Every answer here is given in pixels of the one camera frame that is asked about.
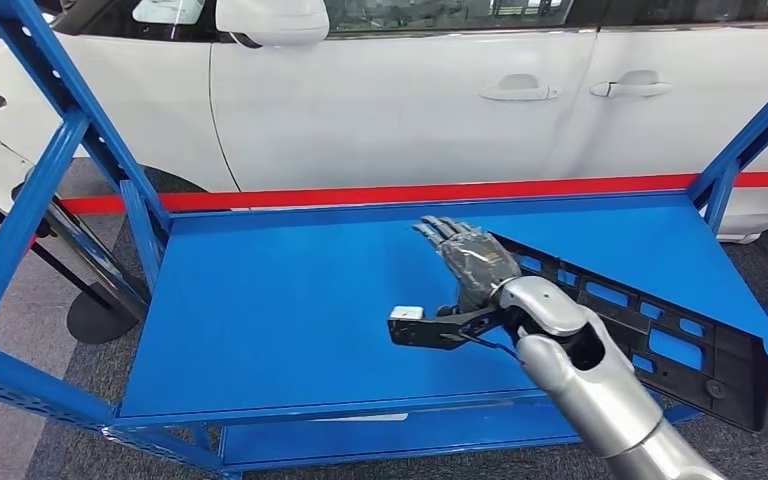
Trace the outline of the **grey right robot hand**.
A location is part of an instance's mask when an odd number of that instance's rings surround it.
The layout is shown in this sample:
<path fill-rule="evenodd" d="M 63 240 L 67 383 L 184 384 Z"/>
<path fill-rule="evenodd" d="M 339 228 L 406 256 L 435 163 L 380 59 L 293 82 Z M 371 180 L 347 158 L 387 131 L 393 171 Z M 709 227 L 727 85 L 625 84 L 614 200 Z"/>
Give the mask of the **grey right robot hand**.
<path fill-rule="evenodd" d="M 492 303 L 496 291 L 522 274 L 517 258 L 489 232 L 450 217 L 423 216 L 412 225 L 458 283 L 457 313 Z"/>

